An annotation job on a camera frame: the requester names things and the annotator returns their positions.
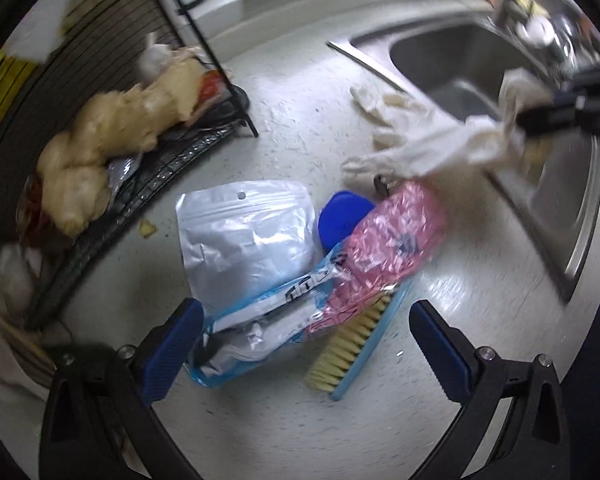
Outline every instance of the pink bubble wrap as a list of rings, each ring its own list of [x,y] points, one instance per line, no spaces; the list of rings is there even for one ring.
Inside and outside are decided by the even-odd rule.
[[[407,181],[379,204],[344,242],[342,278],[336,280],[308,335],[346,322],[388,286],[415,274],[445,238],[446,213],[433,192]]]

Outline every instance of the metal rack leg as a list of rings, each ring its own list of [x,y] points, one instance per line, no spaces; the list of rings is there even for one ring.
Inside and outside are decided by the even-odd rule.
[[[178,8],[182,8],[184,6],[184,4],[182,3],[182,0],[175,0],[175,2],[177,4]],[[206,42],[206,39],[202,35],[202,32],[200,31],[198,26],[196,25],[195,20],[190,16],[189,12],[185,12],[184,17],[187,19],[187,21],[189,22],[189,26],[193,29],[193,32],[200,40],[200,44],[202,45],[202,48],[205,49],[206,54],[209,56],[209,59],[211,59],[212,63],[218,69],[218,72],[220,73],[222,80],[224,81],[224,84],[226,85],[226,88],[228,89],[228,91],[231,94],[232,103],[234,104],[236,109],[240,112],[241,119],[247,123],[251,132],[253,133],[253,136],[259,137],[259,134],[258,134],[255,124],[253,124],[253,121],[251,120],[251,117],[247,113],[247,110],[245,110],[245,108],[242,106],[242,103],[240,102],[240,97],[238,96],[237,92],[235,91],[234,86],[232,85],[231,81],[229,81],[229,78],[227,77],[226,72],[224,71],[224,68],[222,68],[222,66],[220,65],[220,62],[218,61],[218,58],[216,57],[216,54],[214,53],[213,50],[211,50],[211,47]]]

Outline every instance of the stainless steel sink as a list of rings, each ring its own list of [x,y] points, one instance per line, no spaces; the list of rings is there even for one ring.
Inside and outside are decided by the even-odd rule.
[[[498,94],[507,70],[526,68],[548,81],[538,61],[479,14],[403,23],[329,45],[459,120],[499,118]],[[600,205],[600,140],[578,131],[560,134],[539,180],[515,170],[490,179],[514,207],[568,302]]]

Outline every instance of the blue lid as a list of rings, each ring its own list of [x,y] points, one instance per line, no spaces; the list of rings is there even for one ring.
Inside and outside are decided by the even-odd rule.
[[[318,234],[326,251],[349,236],[356,225],[375,207],[371,200],[350,191],[331,197],[318,218]]]

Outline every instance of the blue gripper pad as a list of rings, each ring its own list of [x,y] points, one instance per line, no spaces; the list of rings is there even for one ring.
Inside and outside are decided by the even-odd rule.
[[[202,303],[187,298],[164,325],[152,329],[142,340],[133,373],[145,404],[167,396],[187,354],[202,343],[204,326]]]
[[[456,332],[456,337],[459,335],[468,343],[464,335],[449,327],[428,301],[418,301],[411,306],[409,326],[449,400],[460,404],[467,402],[474,384],[472,371],[445,332]]]

